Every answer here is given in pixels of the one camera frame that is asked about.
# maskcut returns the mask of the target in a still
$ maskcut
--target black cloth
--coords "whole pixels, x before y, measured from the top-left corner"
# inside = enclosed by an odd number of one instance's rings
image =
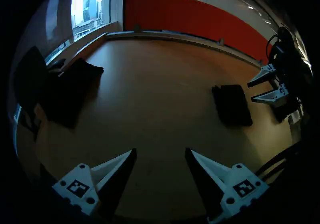
[[[49,75],[39,101],[48,120],[74,128],[92,83],[102,73],[102,67],[78,59],[60,77],[56,74]]]
[[[248,103],[240,85],[212,87],[216,110],[226,126],[251,126],[252,119]]]

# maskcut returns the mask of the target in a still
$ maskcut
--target glass window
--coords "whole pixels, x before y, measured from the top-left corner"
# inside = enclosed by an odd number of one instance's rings
[[[74,40],[80,36],[96,29],[100,24],[110,22],[109,2],[104,0],[72,0],[71,3],[71,24]]]

